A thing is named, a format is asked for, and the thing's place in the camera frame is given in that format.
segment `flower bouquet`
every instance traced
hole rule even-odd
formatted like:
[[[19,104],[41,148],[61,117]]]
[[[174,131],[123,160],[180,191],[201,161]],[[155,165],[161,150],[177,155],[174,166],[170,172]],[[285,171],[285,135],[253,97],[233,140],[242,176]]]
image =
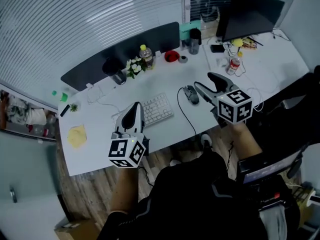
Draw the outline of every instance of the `flower bouquet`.
[[[128,71],[127,77],[135,79],[135,76],[140,73],[141,70],[146,71],[147,66],[145,61],[141,58],[135,57],[126,62],[125,69]]]

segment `smartphone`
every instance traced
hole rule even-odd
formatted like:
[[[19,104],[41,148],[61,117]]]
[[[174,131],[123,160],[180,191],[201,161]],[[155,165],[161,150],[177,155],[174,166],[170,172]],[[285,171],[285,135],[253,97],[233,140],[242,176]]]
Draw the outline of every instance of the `smartphone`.
[[[210,45],[210,50],[213,53],[223,53],[225,51],[225,48],[223,45],[212,44],[212,45]]]

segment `yellow paper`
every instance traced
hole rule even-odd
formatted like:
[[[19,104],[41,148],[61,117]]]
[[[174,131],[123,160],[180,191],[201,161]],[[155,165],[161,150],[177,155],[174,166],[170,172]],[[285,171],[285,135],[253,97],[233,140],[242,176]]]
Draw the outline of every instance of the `yellow paper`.
[[[84,143],[86,143],[87,135],[84,125],[82,124],[80,126],[71,128],[69,130],[67,140],[75,149],[81,147]]]

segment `door handle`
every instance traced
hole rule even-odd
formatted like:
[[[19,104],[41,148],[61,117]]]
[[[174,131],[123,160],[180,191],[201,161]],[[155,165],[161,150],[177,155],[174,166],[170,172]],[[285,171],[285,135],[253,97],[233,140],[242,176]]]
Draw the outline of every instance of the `door handle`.
[[[18,200],[17,200],[16,192],[15,192],[15,189],[12,186],[10,186],[10,195],[11,195],[12,201],[14,203],[17,203]]]

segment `green object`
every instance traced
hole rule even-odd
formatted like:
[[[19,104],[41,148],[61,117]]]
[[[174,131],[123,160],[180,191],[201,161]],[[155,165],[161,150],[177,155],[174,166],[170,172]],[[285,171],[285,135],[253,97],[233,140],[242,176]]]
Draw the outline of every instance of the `green object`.
[[[60,101],[61,101],[61,102],[66,102],[67,99],[68,99],[68,95],[63,92]]]
[[[70,111],[71,111],[71,112],[76,112],[77,110],[78,110],[78,105],[75,104],[75,103],[72,103],[72,104],[70,105]]]
[[[194,20],[188,23],[180,24],[180,40],[188,40],[189,39],[189,32],[192,29],[198,29],[201,31],[201,21]]]

